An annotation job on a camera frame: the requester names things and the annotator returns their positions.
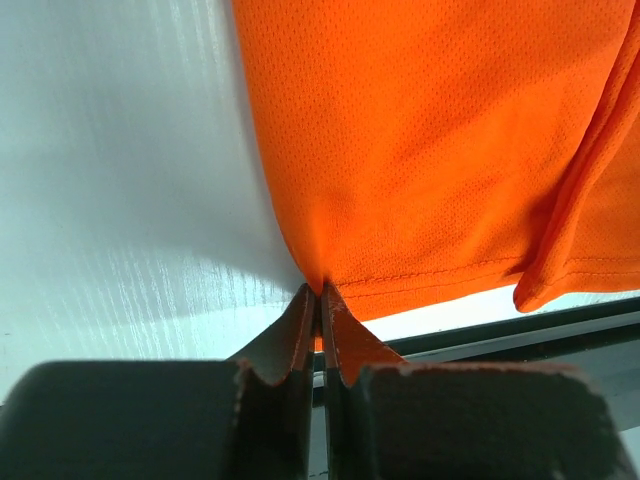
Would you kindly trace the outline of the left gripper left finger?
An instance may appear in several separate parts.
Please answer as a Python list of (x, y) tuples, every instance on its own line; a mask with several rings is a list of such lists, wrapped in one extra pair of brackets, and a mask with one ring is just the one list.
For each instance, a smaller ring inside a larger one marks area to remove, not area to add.
[(316, 298), (225, 360), (59, 361), (1, 410), (5, 479), (303, 479)]

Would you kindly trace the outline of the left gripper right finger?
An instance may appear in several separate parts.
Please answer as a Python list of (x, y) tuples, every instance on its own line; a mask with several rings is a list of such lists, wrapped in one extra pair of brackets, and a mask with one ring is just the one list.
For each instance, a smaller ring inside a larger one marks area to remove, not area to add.
[(327, 459), (333, 479), (635, 479), (604, 397), (579, 369), (411, 363), (326, 284)]

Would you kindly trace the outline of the orange t shirt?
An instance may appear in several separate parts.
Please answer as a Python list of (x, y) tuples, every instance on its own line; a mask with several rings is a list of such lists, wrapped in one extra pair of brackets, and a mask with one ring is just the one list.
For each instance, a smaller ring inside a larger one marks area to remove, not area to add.
[(639, 286), (635, 1), (236, 1), (257, 142), (315, 291), (373, 320)]

